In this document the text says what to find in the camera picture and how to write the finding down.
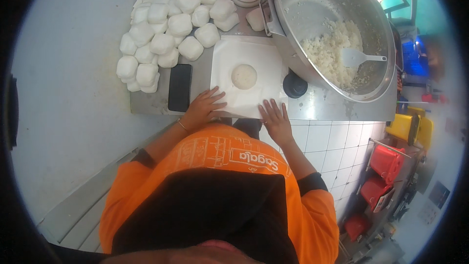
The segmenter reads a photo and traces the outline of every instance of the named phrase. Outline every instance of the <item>black phone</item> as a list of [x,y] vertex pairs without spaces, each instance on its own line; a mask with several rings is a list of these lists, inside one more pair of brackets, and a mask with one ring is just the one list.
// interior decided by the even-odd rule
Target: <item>black phone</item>
[[186,112],[191,97],[192,66],[177,64],[169,76],[168,109]]

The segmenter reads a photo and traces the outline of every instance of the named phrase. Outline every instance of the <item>white tile wall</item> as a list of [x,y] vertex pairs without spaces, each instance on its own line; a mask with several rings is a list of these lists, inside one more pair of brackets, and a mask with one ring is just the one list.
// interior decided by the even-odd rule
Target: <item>white tile wall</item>
[[292,134],[296,144],[302,152],[306,150],[306,141],[308,139],[309,126],[292,126]]
[[343,149],[327,150],[321,172],[327,173],[339,169],[343,152]]
[[362,136],[363,125],[350,125],[349,132],[347,134],[347,140],[345,141],[345,148],[356,147],[360,143],[360,137]]
[[362,128],[362,135],[360,137],[360,146],[361,145],[367,145],[369,143],[371,143],[370,141],[368,141],[368,138],[370,138],[372,136],[372,133],[373,133],[373,126],[374,124],[368,124],[368,125],[363,125],[363,128]]
[[336,175],[337,175],[337,171],[321,173],[321,177],[323,181],[325,182],[327,189],[332,188]]
[[367,147],[368,145],[363,145],[363,146],[358,147],[353,165],[362,164],[366,162]]
[[290,124],[293,126],[306,125],[309,126],[309,120],[290,120]]
[[336,179],[332,187],[343,186],[349,181],[350,172],[352,171],[352,167],[340,169],[337,172]]
[[320,152],[307,152],[304,154],[309,162],[316,168],[316,171],[322,172],[322,165],[324,163],[325,151]]
[[348,125],[349,121],[332,120],[332,125]]
[[[350,195],[368,162],[373,144],[384,138],[384,121],[290,120],[296,143],[321,173],[334,197],[336,215],[342,217]],[[279,149],[262,126],[261,141]]]
[[340,200],[342,193],[344,192],[345,185],[339,186],[339,187],[333,187],[330,192],[332,197],[334,198],[334,201]]
[[344,149],[344,153],[342,154],[342,160],[341,160],[341,165],[339,166],[339,169],[353,166],[355,162],[355,156],[356,156],[357,150],[358,150],[358,147]]
[[348,125],[335,126],[332,122],[331,133],[329,134],[328,150],[345,148],[345,140],[347,139]]
[[345,185],[344,190],[342,192],[341,198],[345,198],[350,196],[352,193],[356,191],[356,187],[358,185],[358,181],[352,181],[348,182],[347,185]]
[[332,124],[331,120],[310,120],[310,126],[330,126]]
[[327,150],[331,126],[309,126],[306,152]]

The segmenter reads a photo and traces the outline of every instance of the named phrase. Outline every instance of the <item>stainless steel counter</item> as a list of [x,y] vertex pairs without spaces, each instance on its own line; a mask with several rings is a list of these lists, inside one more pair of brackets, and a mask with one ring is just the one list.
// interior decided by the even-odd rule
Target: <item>stainless steel counter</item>
[[[246,14],[254,8],[237,7],[240,22],[221,35],[245,35],[267,37],[264,31],[255,32],[246,21]],[[179,63],[191,64],[192,83],[191,101],[208,89],[212,75],[213,47],[203,50],[196,61],[188,61],[180,56]],[[132,113],[182,115],[183,112],[168,110],[169,76],[171,69],[160,68],[158,91],[146,94],[142,91],[130,93]],[[298,99],[288,99],[288,116],[295,120],[394,120],[396,109],[397,79],[394,77],[388,91],[377,101],[371,103],[351,102],[335,91],[312,85],[305,95]]]

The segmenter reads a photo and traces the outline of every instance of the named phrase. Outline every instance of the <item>large metal pot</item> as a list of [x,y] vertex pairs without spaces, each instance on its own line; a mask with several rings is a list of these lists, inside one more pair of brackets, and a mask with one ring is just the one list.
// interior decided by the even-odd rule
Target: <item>large metal pot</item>
[[[389,88],[395,69],[393,33],[377,0],[261,0],[267,35],[272,35],[279,53],[296,74],[312,85],[333,89],[355,102],[372,102]],[[320,73],[301,41],[330,33],[323,22],[352,20],[363,39],[363,52],[386,56],[388,61],[367,61],[358,77],[368,76],[355,90],[344,91]]]

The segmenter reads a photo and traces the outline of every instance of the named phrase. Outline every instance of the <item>hand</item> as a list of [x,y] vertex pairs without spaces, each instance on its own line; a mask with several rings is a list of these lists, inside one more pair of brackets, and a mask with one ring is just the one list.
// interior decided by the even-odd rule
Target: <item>hand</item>
[[189,108],[180,120],[182,125],[184,125],[189,132],[199,129],[212,118],[216,117],[219,112],[214,111],[215,109],[226,106],[226,102],[213,104],[215,101],[225,96],[225,92],[212,96],[216,91],[218,91],[218,86],[214,87],[212,90],[203,91],[189,105]]
[[272,140],[282,148],[290,142],[295,142],[292,135],[290,120],[287,115],[287,107],[285,106],[285,103],[282,103],[282,115],[280,109],[277,107],[277,103],[275,103],[275,100],[271,99],[270,102],[272,106],[267,100],[264,100],[266,110],[264,110],[262,105],[259,105],[259,111],[262,116],[261,121],[266,126],[267,132]]

